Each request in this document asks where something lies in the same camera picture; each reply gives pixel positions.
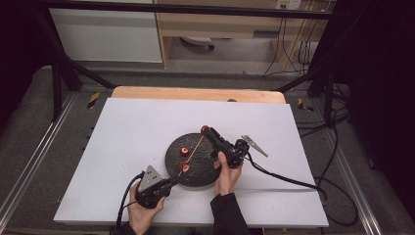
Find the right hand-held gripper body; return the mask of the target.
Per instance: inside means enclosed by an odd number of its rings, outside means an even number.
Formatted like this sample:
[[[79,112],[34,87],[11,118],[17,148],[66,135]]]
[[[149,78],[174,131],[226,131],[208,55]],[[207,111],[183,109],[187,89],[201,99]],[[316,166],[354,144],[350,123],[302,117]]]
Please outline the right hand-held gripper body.
[[[229,146],[229,155],[225,156],[229,167],[235,168],[239,166],[243,162],[245,156],[250,154],[250,147],[253,147],[259,153],[268,157],[268,154],[264,152],[249,135],[242,135],[240,139]]]

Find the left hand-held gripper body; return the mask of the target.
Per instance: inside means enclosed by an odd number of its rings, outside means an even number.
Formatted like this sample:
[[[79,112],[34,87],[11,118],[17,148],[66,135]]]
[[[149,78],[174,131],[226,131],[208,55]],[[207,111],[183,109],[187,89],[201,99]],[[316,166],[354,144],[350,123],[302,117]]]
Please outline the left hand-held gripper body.
[[[136,191],[137,203],[145,209],[154,209],[162,197],[169,195],[170,180],[149,165]]]

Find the thin wooden skewer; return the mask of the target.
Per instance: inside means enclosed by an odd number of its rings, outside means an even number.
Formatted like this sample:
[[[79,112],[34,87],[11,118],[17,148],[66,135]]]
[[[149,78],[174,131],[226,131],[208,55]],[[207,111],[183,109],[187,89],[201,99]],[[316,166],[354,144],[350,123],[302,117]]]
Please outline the thin wooden skewer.
[[[204,136],[201,136],[200,140],[198,141],[198,143],[196,144],[194,150],[192,151],[190,157],[185,162],[187,162],[188,164],[190,164],[190,161],[192,160],[193,156],[195,155],[196,151],[198,150],[199,146],[201,145],[203,139],[204,139]],[[182,173],[184,173],[184,172],[182,172],[180,170],[180,172],[178,173],[178,177],[180,177]]]

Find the round black speckled plate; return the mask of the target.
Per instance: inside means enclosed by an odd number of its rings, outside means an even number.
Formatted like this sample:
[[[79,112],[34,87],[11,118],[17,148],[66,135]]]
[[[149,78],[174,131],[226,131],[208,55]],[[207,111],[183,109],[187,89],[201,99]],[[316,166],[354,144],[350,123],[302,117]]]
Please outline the round black speckled plate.
[[[170,144],[164,158],[164,164],[170,177],[178,175],[180,164],[190,157],[201,136],[200,133],[188,133],[178,137]],[[189,154],[186,157],[180,153],[183,147],[189,149]],[[210,155],[212,151],[211,144],[204,138],[190,161],[190,169],[181,174],[178,183],[190,188],[210,186],[220,173],[220,169],[213,166],[215,159]]]

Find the person's right hand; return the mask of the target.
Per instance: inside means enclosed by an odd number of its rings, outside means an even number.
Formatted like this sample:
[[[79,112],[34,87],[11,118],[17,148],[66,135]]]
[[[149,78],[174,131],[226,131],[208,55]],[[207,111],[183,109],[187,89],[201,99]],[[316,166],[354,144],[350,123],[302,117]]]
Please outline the person's right hand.
[[[235,168],[230,168],[225,155],[222,152],[219,152],[213,166],[215,168],[220,168],[220,173],[214,186],[214,194],[224,196],[233,193],[236,183],[242,173],[243,165],[240,164]]]

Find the person's left hand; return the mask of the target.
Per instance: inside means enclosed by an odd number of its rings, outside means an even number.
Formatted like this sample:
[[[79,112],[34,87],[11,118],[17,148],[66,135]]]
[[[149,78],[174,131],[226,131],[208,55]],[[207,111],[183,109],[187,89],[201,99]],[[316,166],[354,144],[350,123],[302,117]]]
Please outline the person's left hand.
[[[162,197],[154,209],[146,209],[140,206],[136,200],[136,191],[139,183],[135,183],[129,192],[129,203],[127,206],[129,225],[135,235],[144,235],[151,227],[153,219],[163,209],[165,197]]]

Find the light wooden table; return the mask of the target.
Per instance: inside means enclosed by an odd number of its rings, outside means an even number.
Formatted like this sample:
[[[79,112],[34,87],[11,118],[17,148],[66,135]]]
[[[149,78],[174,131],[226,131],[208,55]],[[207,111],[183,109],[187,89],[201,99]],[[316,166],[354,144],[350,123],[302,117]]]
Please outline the light wooden table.
[[[236,100],[248,103],[285,104],[286,99],[281,92],[257,91],[250,89],[204,89],[204,88],[171,88],[145,86],[119,86],[114,89],[113,98],[164,99],[164,100],[198,100],[223,101]]]

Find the white table sheet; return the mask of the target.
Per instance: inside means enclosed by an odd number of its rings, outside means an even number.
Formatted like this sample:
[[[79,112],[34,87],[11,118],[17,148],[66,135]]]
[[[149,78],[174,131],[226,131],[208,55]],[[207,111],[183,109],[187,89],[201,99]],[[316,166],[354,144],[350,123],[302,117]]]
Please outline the white table sheet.
[[[121,98],[107,100],[55,221],[114,222],[130,180],[149,165],[165,174],[168,146],[203,125],[230,142],[249,135],[268,154],[252,150],[265,171],[245,162],[236,185],[249,226],[327,226],[319,195],[309,187],[313,176],[289,105]]]

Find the yellow black floor tape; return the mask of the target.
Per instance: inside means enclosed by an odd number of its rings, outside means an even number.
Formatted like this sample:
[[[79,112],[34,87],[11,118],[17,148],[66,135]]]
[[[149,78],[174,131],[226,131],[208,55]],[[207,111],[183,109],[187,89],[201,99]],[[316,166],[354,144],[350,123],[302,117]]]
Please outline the yellow black floor tape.
[[[314,112],[314,109],[312,107],[308,107],[304,104],[302,98],[298,98],[298,108],[301,110],[306,110],[308,112]]]
[[[90,101],[88,102],[87,109],[93,109],[94,108],[100,94],[101,94],[100,92],[94,92],[92,94],[92,96],[90,98]]]

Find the white flat device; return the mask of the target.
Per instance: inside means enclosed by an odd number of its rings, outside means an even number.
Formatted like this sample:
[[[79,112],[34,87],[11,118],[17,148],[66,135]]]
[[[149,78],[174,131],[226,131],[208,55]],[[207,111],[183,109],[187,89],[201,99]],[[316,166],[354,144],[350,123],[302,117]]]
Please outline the white flat device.
[[[209,37],[182,37],[182,40],[193,45],[208,47],[209,50],[214,49],[214,45]]]

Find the light wooden desk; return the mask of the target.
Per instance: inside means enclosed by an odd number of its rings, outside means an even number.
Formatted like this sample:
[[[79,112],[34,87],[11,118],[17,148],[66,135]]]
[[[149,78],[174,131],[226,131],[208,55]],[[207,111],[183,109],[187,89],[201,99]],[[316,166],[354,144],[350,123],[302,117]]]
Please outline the light wooden desk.
[[[154,0],[156,4],[197,5],[238,8],[276,8],[277,0]],[[330,0],[301,0],[300,7],[291,11],[328,11]],[[317,42],[326,23],[320,20],[272,19],[257,17],[156,14],[162,37],[261,38],[269,39],[282,71],[294,67],[295,52],[302,42]]]

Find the white cabinet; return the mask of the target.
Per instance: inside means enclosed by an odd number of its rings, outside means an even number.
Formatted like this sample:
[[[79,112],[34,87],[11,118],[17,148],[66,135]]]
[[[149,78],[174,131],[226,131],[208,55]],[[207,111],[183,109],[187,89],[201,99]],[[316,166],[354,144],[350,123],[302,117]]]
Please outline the white cabinet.
[[[74,60],[162,61],[154,14],[65,9],[50,12],[65,51]]]

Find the aluminium floor rail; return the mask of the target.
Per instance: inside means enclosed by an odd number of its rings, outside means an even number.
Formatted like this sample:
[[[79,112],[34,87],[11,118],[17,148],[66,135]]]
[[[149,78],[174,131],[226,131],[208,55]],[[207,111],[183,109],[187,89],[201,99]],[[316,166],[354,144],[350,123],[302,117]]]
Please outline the aluminium floor rail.
[[[49,124],[48,129],[46,130],[36,149],[32,153],[17,182],[15,183],[14,187],[8,194],[3,204],[0,206],[0,233],[2,233],[5,230],[26,188],[32,180],[33,175],[41,165],[57,133],[61,129],[62,124],[68,116],[68,113],[77,96],[77,92],[70,92],[70,94],[64,101],[62,112],[58,115],[56,120],[52,121]]]
[[[346,184],[347,191],[354,199],[356,207],[359,213],[360,221],[366,231],[367,235],[382,235],[382,229],[373,214],[370,205],[363,193],[357,178],[353,174],[351,167],[349,166],[346,155],[344,154],[341,145],[336,143],[337,138],[333,129],[326,129],[325,134],[330,142],[330,145],[336,149],[335,159],[339,172],[341,173],[344,182]]]

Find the black metal frame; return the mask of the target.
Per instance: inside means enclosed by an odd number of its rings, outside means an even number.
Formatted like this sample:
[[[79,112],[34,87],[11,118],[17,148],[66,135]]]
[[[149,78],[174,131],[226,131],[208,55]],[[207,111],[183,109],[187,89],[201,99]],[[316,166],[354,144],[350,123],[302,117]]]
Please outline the black metal frame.
[[[312,20],[337,20],[345,18],[346,14],[333,12],[311,12],[291,10],[271,10],[259,8],[238,8],[218,6],[197,5],[172,5],[172,4],[145,4],[145,3],[122,3],[102,1],[75,1],[75,0],[34,0],[30,4],[30,10],[34,14],[39,26],[46,34],[49,44],[53,48],[56,57],[52,65],[53,90],[54,90],[54,116],[56,120],[62,111],[61,79],[63,79],[70,90],[79,91],[82,83],[75,71],[86,75],[106,88],[114,89],[115,84],[88,70],[75,62],[67,55],[58,38],[58,33],[45,20],[44,12],[49,9],[71,9],[71,10],[93,10],[113,12],[139,12],[139,13],[169,13],[188,15],[218,15],[218,16],[244,16],[257,18],[280,18],[280,19],[312,19]]]

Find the white wall power socket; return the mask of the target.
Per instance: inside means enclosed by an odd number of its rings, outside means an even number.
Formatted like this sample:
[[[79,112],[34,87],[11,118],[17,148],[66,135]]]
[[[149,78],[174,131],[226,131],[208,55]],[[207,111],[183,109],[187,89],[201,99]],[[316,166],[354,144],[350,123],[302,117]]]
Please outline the white wall power socket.
[[[276,8],[282,10],[297,10],[301,0],[277,0]]]

